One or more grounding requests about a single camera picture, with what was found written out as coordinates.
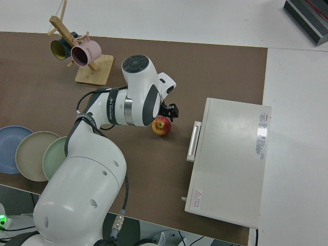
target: red apple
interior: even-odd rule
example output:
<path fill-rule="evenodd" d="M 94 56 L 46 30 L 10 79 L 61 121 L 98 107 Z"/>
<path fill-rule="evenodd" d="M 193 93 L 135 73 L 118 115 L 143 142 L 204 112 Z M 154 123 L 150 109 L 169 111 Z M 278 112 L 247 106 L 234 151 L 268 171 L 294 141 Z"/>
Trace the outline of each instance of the red apple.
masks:
<path fill-rule="evenodd" d="M 152 128 L 156 134 L 164 136 L 170 132 L 171 122 L 167 118 L 160 116 L 153 121 Z"/>

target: brown tabletop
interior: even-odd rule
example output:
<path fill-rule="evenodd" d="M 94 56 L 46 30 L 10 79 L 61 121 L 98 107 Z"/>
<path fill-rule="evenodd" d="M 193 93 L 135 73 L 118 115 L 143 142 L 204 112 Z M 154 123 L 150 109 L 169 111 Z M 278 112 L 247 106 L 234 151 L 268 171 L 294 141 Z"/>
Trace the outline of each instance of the brown tabletop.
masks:
<path fill-rule="evenodd" d="M 69 59 L 52 55 L 54 39 L 58 36 L 0 32 L 0 127 L 19 125 L 33 132 L 66 136 L 75 121 L 76 103 L 97 88 L 74 81 L 78 67 L 66 68 Z M 156 135 L 151 126 L 116 126 L 105 132 L 127 161 L 127 216 L 247 245 L 248 228 L 187 213 L 181 197 L 187 196 L 193 166 L 186 161 L 193 123 L 202 120 L 206 98 L 261 104 L 267 49 L 105 37 L 93 40 L 103 54 L 115 57 L 108 87 L 126 85 L 120 65 L 134 54 L 148 56 L 158 73 L 167 73 L 177 83 L 166 104 L 177 104 L 179 118 L 167 136 Z M 46 182 L 0 173 L 0 184 L 40 194 Z M 124 191 L 123 187 L 110 212 L 119 212 Z"/>

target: stacked plates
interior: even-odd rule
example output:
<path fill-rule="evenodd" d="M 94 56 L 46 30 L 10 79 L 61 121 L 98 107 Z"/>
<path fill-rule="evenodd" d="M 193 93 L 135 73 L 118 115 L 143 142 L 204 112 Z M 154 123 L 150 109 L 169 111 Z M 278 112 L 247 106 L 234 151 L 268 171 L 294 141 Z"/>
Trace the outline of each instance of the stacked plates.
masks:
<path fill-rule="evenodd" d="M 20 172 L 32 181 L 50 180 L 66 158 L 66 138 L 20 126 L 0 129 L 0 172 Z"/>

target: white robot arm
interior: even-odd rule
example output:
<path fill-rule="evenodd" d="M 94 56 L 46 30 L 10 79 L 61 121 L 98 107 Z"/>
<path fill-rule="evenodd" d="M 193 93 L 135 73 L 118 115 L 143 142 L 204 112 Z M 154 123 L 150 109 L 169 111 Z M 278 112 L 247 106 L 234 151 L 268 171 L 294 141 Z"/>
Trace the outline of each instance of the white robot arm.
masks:
<path fill-rule="evenodd" d="M 126 175 L 126 161 L 109 139 L 94 133 L 106 124 L 147 126 L 160 108 L 171 120 L 175 105 L 163 100 L 176 83 L 166 74 L 157 74 L 146 56 L 134 55 L 122 64 L 126 88 L 100 88 L 92 94 L 83 113 L 68 135 L 67 158 L 53 175 L 34 209 L 39 234 L 23 246 L 105 245 L 102 228 L 105 216 Z"/>

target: pink mug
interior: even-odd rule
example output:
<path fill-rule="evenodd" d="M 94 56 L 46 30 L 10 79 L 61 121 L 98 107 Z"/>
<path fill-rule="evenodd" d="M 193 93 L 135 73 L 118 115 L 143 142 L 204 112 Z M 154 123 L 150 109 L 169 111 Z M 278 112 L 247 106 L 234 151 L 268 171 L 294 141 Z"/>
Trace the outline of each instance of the pink mug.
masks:
<path fill-rule="evenodd" d="M 100 45 L 90 40 L 89 36 L 83 35 L 73 40 L 74 47 L 71 50 L 73 61 L 81 67 L 93 62 L 101 56 Z"/>

